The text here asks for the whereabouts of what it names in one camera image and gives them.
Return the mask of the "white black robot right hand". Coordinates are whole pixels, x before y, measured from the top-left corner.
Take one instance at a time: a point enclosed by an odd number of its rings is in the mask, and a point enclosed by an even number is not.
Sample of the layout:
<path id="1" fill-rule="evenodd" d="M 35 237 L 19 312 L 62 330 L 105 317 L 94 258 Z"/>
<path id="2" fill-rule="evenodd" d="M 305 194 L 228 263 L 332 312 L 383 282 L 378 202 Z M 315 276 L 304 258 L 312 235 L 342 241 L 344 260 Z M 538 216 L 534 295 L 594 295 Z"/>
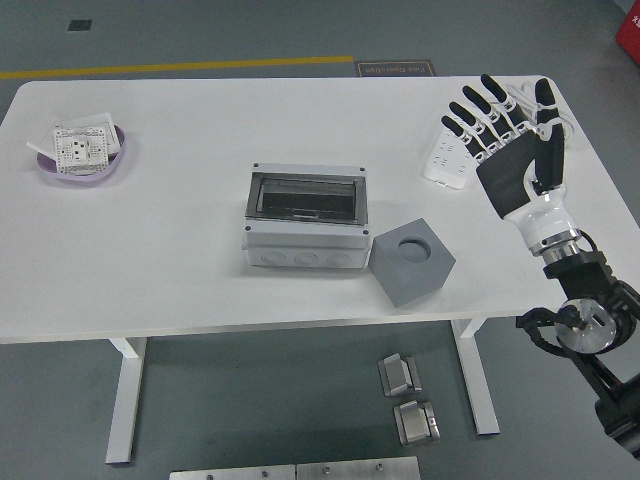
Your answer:
<path id="1" fill-rule="evenodd" d="M 452 102 L 442 124 L 477 162 L 489 202 L 518 228 L 532 255 L 578 252 L 583 234 L 564 204 L 565 127 L 549 81 L 536 82 L 531 115 L 493 77 L 480 81 L 496 103 L 466 85 L 463 94 L 481 115 Z"/>

